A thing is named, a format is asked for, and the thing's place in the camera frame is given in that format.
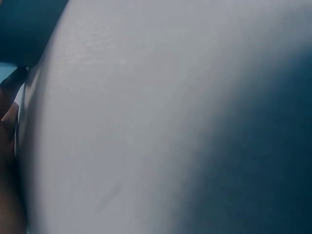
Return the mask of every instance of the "skin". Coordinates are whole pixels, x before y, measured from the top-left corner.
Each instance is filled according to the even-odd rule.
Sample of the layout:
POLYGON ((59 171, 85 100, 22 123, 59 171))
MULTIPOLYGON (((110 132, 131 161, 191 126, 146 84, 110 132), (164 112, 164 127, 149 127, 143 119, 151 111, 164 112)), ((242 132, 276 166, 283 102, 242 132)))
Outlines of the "skin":
POLYGON ((18 105, 14 99, 27 78, 25 68, 16 69, 0 84, 0 233, 26 233, 25 215, 18 193, 14 135, 18 105))

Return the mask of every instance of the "blurry close-up surface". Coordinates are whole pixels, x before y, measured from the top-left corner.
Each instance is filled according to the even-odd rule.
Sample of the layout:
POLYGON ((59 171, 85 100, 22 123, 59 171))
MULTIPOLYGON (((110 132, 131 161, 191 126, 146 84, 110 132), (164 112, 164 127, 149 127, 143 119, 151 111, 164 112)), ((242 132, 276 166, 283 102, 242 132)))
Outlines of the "blurry close-up surface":
POLYGON ((20 108, 29 232, 311 233, 311 24, 303 0, 70 0, 20 108))

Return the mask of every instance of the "finger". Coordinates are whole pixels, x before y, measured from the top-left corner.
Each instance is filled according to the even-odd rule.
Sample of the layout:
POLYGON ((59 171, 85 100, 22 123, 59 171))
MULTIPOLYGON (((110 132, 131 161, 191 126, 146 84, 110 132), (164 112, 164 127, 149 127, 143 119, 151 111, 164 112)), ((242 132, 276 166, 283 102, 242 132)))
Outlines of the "finger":
POLYGON ((17 68, 8 78, 0 84, 0 118, 11 107, 20 87, 27 78, 26 68, 17 68))
POLYGON ((19 106, 16 104, 16 102, 13 102, 11 108, 7 111, 7 113, 3 116, 1 120, 7 132, 9 142, 12 141, 14 134, 15 134, 18 113, 19 113, 19 106))

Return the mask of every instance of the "hand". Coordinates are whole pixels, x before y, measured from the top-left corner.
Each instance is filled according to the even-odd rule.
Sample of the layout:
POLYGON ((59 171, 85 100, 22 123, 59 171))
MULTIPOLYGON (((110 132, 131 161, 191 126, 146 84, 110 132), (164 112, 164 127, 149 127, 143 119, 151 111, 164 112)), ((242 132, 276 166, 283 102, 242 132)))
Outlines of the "hand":
POLYGON ((26 222, 19 197, 14 135, 19 106, 14 99, 27 78, 25 68, 17 68, 0 84, 0 234, 24 234, 26 222))

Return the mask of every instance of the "white fabric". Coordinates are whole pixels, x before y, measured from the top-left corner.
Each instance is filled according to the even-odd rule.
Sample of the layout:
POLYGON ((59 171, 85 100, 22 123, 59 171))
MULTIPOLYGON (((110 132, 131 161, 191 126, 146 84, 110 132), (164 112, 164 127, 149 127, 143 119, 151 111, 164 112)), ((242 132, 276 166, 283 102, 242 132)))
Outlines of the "white fabric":
POLYGON ((294 231, 271 208, 280 171, 253 180, 264 147, 247 165, 229 158, 260 141, 243 137, 256 120, 242 116, 311 45, 311 12, 299 0, 69 1, 21 113, 30 233, 294 231))

